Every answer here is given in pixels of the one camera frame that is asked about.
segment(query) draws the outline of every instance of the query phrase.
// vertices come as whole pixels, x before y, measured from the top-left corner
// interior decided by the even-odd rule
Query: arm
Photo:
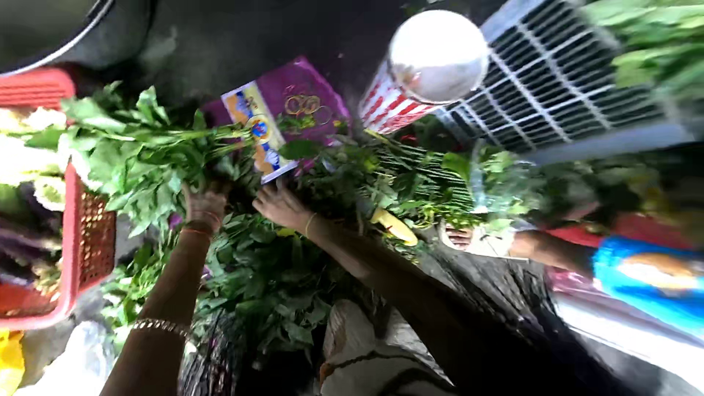
[[[270,220],[308,236],[391,302],[460,389],[471,390],[474,375],[489,370],[482,357],[510,349],[511,341],[499,348],[481,341],[496,327],[452,290],[387,248],[314,215],[285,187],[266,185],[253,205]]]
[[[214,191],[191,194],[187,186],[184,193],[187,223],[139,318],[163,319],[188,328],[210,235],[219,229],[225,211],[225,196]],[[183,348],[184,340],[176,333],[132,331],[101,395],[176,395]]]
[[[593,247],[577,245],[540,231],[520,231],[511,244],[510,254],[535,260],[547,266],[566,269],[588,278],[594,277]]]

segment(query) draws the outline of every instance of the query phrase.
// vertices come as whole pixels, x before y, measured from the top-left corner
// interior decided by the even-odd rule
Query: gold bracelet
[[[310,215],[310,218],[308,218],[308,222],[306,223],[306,231],[303,233],[306,237],[308,237],[308,227],[310,227],[310,223],[313,221],[313,218],[315,217],[317,213],[313,213]]]
[[[178,335],[181,338],[188,338],[189,331],[186,328],[186,326],[181,326],[180,324],[176,324],[173,322],[169,321],[164,321],[162,319],[139,319],[138,321],[134,322],[134,325],[132,326],[133,330],[140,330],[140,329],[155,329],[155,330],[163,330],[169,333],[174,333]]]

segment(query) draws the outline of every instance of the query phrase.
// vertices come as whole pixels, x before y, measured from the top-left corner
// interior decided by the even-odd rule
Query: blue fabric
[[[594,276],[601,281],[604,291],[682,331],[704,336],[704,278],[698,278],[695,290],[668,297],[656,287],[616,269],[623,259],[639,253],[663,253],[687,259],[699,257],[695,252],[609,237],[593,257]]]

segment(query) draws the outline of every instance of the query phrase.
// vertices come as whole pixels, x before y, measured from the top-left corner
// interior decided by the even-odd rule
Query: yellow plastic bag
[[[20,344],[22,335],[21,332],[0,330],[0,396],[11,396],[25,374],[25,358]]]

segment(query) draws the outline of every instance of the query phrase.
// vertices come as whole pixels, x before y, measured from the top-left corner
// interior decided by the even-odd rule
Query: red plastic basket
[[[73,81],[59,69],[0,78],[0,107],[60,109],[61,99],[74,94]],[[0,285],[0,328],[43,328],[67,318],[78,295],[113,271],[115,213],[106,212],[105,201],[86,192],[71,164],[66,168],[65,181],[59,297],[51,301],[35,290]]]

